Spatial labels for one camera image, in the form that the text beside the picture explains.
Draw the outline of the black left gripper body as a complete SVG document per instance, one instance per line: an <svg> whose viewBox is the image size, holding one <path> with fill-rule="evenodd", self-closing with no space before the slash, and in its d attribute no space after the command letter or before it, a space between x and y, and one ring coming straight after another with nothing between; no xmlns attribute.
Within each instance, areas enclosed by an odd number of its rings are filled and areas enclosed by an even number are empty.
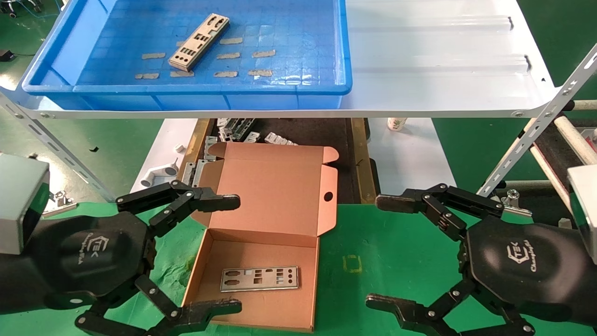
<svg viewBox="0 0 597 336"><path fill-rule="evenodd" d="M2 254L0 312L117 308L154 266L155 238L129 212L42 220L19 255Z"/></svg>

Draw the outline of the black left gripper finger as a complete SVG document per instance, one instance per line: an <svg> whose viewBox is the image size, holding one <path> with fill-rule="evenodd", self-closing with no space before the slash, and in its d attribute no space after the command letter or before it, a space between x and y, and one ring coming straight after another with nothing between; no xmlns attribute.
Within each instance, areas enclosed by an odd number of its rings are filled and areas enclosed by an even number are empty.
<svg viewBox="0 0 597 336"><path fill-rule="evenodd" d="M211 319L217 315L242 311L242 303L236 299L200 301L178 307L145 274L128 281L127 285L134 285L132 293L141 292L163 314L154 327L142 329L107 319L105 314L111 308L111 301L106 298L98 299L91 308L79 315L75 327L91 336L180 336L206 330Z"/></svg>
<svg viewBox="0 0 597 336"><path fill-rule="evenodd" d="M240 206L236 194L218 195L209 187L192 188L179 180L162 183L117 198L119 212L133 215L162 208L149 220L152 236L164 236L194 212L211 213L235 210Z"/></svg>

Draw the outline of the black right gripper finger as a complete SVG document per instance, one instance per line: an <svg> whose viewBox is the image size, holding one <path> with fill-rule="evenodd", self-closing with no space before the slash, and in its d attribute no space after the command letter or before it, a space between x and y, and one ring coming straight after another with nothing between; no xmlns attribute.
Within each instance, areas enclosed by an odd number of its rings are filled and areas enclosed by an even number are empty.
<svg viewBox="0 0 597 336"><path fill-rule="evenodd" d="M454 210L479 219L501 218L504 211L501 202L444 183L430 189L406 189L398 196L379 194L375 205L385 212L422 213L453 241L464 240L467 232Z"/></svg>
<svg viewBox="0 0 597 336"><path fill-rule="evenodd" d="M514 307L508 305L498 308L499 315L505 321L502 325L462 332L452 329L445 321L446 315L475 293L478 287L475 281L463 279L428 308L412 300L378 294L369 294L365 299L365 305L373 310L392 313L401 329L425 336L533 336L535 334L533 325Z"/></svg>

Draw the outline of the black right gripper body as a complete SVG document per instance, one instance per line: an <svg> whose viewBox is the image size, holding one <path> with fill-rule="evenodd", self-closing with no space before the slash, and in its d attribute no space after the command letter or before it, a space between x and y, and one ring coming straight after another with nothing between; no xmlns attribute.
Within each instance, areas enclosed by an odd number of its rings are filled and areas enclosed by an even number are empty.
<svg viewBox="0 0 597 336"><path fill-rule="evenodd" d="M578 231L487 217L467 230L461 253L472 296L491 313L512 306L544 321L597 321L596 265Z"/></svg>

